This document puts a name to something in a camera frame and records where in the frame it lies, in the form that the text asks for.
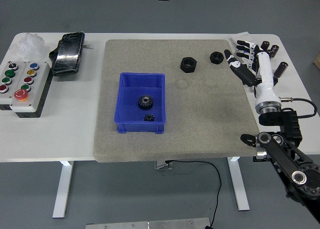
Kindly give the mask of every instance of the blue button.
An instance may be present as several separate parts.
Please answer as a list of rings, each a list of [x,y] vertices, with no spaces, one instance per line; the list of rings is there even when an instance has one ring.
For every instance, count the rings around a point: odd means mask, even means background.
[[[39,69],[38,63],[32,63],[32,64],[30,64],[30,69],[38,70],[38,69]]]

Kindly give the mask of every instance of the floor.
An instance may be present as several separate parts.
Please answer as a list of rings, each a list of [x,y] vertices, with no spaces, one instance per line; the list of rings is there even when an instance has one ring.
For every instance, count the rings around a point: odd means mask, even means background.
[[[22,32],[275,34],[320,105],[320,71],[313,64],[320,53],[319,11],[320,0],[0,0],[0,59]],[[320,164],[319,155],[311,158]],[[270,163],[239,159],[250,211],[238,211],[227,159],[205,160],[222,178],[215,229],[319,227],[286,198]],[[77,161],[65,218],[52,219],[61,166],[0,163],[1,229],[213,218],[219,181],[209,165],[175,163],[164,171],[153,162]]]

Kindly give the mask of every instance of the red button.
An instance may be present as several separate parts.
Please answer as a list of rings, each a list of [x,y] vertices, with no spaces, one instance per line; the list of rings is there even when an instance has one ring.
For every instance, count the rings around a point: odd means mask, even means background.
[[[6,85],[0,85],[0,93],[6,93],[9,88]]]
[[[28,77],[26,77],[25,79],[23,79],[23,82],[24,82],[25,84],[31,85],[31,84],[34,82],[34,79],[33,79],[32,77],[28,76]]]
[[[25,101],[28,99],[28,92],[26,89],[19,89],[15,91],[14,98],[16,98],[19,101]]]

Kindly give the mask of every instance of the gear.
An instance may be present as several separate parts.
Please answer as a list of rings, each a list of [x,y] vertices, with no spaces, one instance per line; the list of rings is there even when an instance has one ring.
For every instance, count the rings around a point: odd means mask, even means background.
[[[140,109],[147,111],[154,105],[154,99],[150,95],[142,95],[138,99],[138,106]]]
[[[146,122],[153,122],[155,120],[155,117],[152,114],[147,114],[147,115],[144,116],[144,120]]]

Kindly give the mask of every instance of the metal plate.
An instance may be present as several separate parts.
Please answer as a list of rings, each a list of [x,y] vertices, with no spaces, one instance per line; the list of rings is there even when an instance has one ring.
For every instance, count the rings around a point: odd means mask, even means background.
[[[85,229],[204,229],[208,225],[210,225],[210,220],[207,217],[111,224],[88,224],[85,226]]]
[[[149,222],[149,229],[204,229],[209,225],[209,218],[157,220]]]
[[[148,229],[148,221],[86,225],[85,229]]]

